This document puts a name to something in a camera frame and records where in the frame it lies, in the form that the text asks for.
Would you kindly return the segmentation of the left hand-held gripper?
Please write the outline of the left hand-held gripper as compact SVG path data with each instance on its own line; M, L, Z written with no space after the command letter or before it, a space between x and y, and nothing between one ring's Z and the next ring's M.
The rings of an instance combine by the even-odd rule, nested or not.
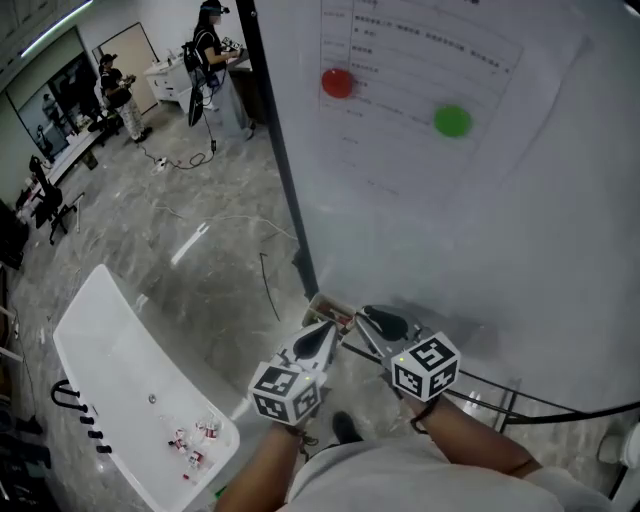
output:
M248 388L257 414L290 427L304 423L322 402L338 335L331 321L309 325L260 363Z

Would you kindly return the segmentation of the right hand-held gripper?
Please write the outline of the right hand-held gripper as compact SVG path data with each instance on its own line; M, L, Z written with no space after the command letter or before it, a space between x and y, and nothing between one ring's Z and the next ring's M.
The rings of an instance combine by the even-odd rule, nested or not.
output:
M459 350L443 332L432 331L410 312L367 305L356 312L354 325L398 390L428 402L456 382Z

